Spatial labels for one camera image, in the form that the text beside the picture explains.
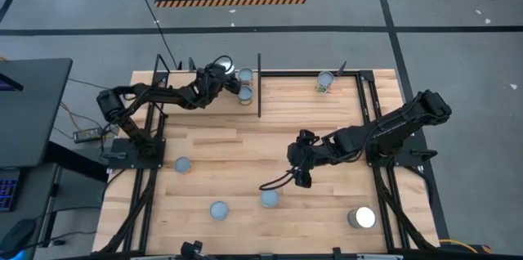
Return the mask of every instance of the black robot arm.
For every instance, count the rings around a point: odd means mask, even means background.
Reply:
[[[297,186],[309,188],[310,170],[326,164],[355,162],[364,151],[368,159],[388,159],[403,146],[403,140],[424,125],[446,122],[450,107],[437,92],[426,90],[397,110],[362,126],[350,126],[317,137],[313,132],[301,130],[296,142],[288,146],[287,158],[292,168],[288,171]],[[261,190],[273,189],[265,184]]]
[[[212,63],[204,69],[198,68],[196,79],[184,87],[156,87],[138,83],[100,92],[96,101],[105,120],[124,130],[138,149],[139,155],[147,158],[155,154],[153,137],[140,129],[131,118],[140,106],[154,102],[179,105],[187,110],[204,109],[211,104],[223,88],[234,94],[239,93],[240,83],[234,75],[234,66]],[[132,95],[136,98],[126,108],[121,97]]]

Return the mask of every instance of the wooden tabletop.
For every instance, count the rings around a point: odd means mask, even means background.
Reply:
[[[151,75],[150,71],[134,72],[132,83],[150,83]],[[374,76],[382,112],[401,106],[395,71],[376,69]],[[171,79],[180,77],[186,76],[170,75]],[[333,247],[343,253],[386,251],[373,174],[364,155],[352,164],[315,168],[310,189],[289,183],[278,190],[275,208],[260,204],[258,187],[290,168],[287,146],[300,129],[322,136],[363,123],[354,78],[337,78],[326,95],[315,92],[315,81],[262,78],[261,118],[246,110],[245,114],[177,114],[167,119],[165,164],[154,193],[148,254],[177,254],[184,241],[194,240],[203,242],[205,253],[214,254],[331,253]],[[215,105],[228,97],[223,94],[229,92],[222,92]],[[238,104],[237,110],[245,110],[241,107]],[[136,122],[143,126],[146,105],[140,110]],[[230,110],[230,105],[223,110]],[[180,156],[192,162],[186,175],[172,168]],[[106,245],[127,216],[135,171],[127,170],[106,191],[93,250]],[[145,185],[148,175],[144,177]],[[423,180],[403,168],[396,169],[396,179],[405,213],[429,242],[438,245]],[[209,207],[218,200],[230,209],[223,221],[209,215]],[[346,215],[363,206],[376,213],[377,222],[367,230],[352,228]],[[390,214],[399,247],[396,220]],[[135,248],[141,218],[137,222]]]

